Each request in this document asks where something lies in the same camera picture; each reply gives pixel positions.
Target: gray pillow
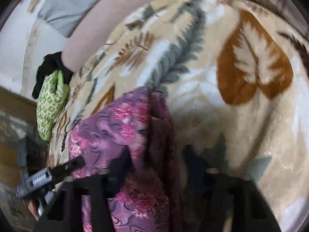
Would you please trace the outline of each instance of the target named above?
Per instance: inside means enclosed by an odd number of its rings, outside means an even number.
[[[64,37],[70,37],[78,23],[98,0],[45,0],[38,18]]]

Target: green patterned cloth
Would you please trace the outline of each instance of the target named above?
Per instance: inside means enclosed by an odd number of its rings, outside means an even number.
[[[55,70],[45,77],[37,103],[37,124],[43,140],[50,139],[69,90],[69,86],[63,83],[62,71]]]

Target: black cloth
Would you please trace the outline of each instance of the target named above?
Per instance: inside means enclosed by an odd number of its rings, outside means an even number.
[[[55,70],[61,70],[63,72],[65,84],[70,83],[73,72],[63,65],[61,60],[61,52],[46,55],[44,57],[43,63],[38,67],[37,70],[37,82],[32,91],[32,97],[34,99],[39,97],[45,77],[52,74]]]

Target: finger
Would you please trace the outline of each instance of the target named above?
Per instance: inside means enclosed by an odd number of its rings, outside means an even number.
[[[34,216],[34,218],[38,221],[39,216],[38,216],[37,207],[35,206],[34,201],[29,202],[28,209],[31,212],[31,214]]]

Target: gray fern print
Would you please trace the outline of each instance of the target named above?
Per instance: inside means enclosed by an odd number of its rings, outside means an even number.
[[[184,65],[189,60],[197,60],[195,52],[202,52],[203,48],[200,43],[203,42],[204,30],[204,12],[200,9],[199,1],[185,3],[179,8],[175,16],[172,17],[169,23],[173,23],[183,11],[188,11],[193,15],[191,25],[185,31],[182,31],[182,36],[178,36],[178,45],[171,44],[169,49],[160,58],[157,68],[152,71],[152,74],[146,85],[152,91],[162,92],[165,97],[168,97],[168,92],[165,84],[174,83],[179,80],[179,74],[190,72]]]

